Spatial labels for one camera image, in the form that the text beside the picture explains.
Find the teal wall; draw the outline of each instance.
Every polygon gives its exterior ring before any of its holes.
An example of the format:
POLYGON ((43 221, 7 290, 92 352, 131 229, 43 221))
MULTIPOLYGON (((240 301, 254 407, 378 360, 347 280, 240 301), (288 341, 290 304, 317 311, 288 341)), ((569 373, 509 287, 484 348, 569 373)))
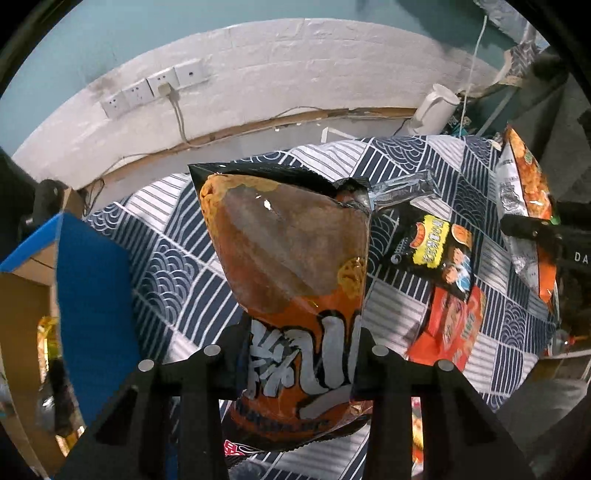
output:
MULTIPOLYGON (((483 12, 472 0, 83 0, 0 98, 0 145, 12 155, 68 98, 143 52, 229 25, 298 17, 390 25, 473 51, 483 12)), ((512 45, 489 24, 478 57, 499 68, 512 45)))

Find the table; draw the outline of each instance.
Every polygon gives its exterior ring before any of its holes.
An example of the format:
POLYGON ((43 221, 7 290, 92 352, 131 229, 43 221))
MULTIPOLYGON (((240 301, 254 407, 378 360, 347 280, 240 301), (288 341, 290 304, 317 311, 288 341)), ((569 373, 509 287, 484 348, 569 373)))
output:
MULTIPOLYGON (((239 161, 304 166, 331 180, 365 176, 372 184, 430 168, 442 198, 414 203, 473 234, 473 272, 488 303, 465 376, 496 410, 525 380, 556 330, 556 318, 515 274, 502 241, 493 172, 498 157, 482 138, 431 135, 305 145, 239 161)), ((158 361, 186 358, 238 321, 240 308, 188 175, 157 181, 87 221, 129 251, 134 316, 144 356, 158 361)), ((379 264, 396 224, 395 216, 372 222, 363 322, 378 343, 404 353, 426 315, 432 287, 379 264)), ((220 409, 224 412, 228 406, 221 403, 220 409)), ((368 432, 364 427, 344 439, 293 452, 262 453, 252 467, 260 470, 256 476, 270 480, 297 475, 300 480, 357 479, 363 472, 368 432)))

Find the chip bag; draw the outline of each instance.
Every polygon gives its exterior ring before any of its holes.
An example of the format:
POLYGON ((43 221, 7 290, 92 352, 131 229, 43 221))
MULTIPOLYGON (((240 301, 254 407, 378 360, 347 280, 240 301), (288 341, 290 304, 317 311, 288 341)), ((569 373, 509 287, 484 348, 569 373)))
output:
POLYGON ((252 317, 248 388, 226 413, 226 454, 289 450, 347 426, 369 245, 367 185, 269 164, 189 166, 207 230, 252 317))
POLYGON ((486 309, 486 297, 477 286, 466 303, 443 288, 435 288, 431 315, 425 331, 407 351, 412 362, 433 365, 446 359, 463 371, 478 337, 486 309))
POLYGON ((472 286, 472 234, 410 204, 399 213, 384 263, 431 280, 465 301, 472 286))
MULTIPOLYGON (((534 156, 508 127, 505 146, 495 169, 496 207, 505 214, 550 220, 552 205, 546 179, 534 156)), ((503 234, 515 272, 548 305, 554 291, 556 265, 535 242, 503 234)))

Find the white brick wall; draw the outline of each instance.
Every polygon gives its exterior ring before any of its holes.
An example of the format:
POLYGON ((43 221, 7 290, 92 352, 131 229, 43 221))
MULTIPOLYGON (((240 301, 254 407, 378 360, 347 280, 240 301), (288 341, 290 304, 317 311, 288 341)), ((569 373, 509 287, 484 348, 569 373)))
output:
MULTIPOLYGON (((146 52, 98 78, 50 115, 13 158, 37 180, 57 178, 79 188, 125 155, 181 143, 167 100, 115 120, 106 117, 99 100, 193 58, 206 59, 210 79, 180 92, 188 138, 268 119, 298 105, 416 107, 435 82, 461 87, 470 57, 422 35, 364 22, 286 19, 234 25, 146 52)), ((474 83, 494 75, 477 59, 474 83)))

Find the orange packaging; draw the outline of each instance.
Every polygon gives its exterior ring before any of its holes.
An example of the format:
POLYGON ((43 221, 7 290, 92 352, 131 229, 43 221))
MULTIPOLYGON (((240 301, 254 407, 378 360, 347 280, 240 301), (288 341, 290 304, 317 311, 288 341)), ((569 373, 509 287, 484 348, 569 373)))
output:
MULTIPOLYGON (((550 189, 540 165, 515 130, 505 131, 505 146, 495 169, 499 219, 505 214, 550 220, 550 189)), ((503 234, 517 274, 548 305, 556 281, 556 265, 534 242, 503 234)))
POLYGON ((201 181, 213 246, 252 317, 248 388, 222 423, 226 455, 353 433, 371 407, 350 401, 369 245, 369 211, 356 195, 366 190, 339 202, 257 176, 201 181))
POLYGON ((408 349, 408 359, 425 365, 446 359, 463 371, 480 331, 485 309, 486 297, 477 286, 472 288, 466 303, 436 287, 427 327, 408 349))

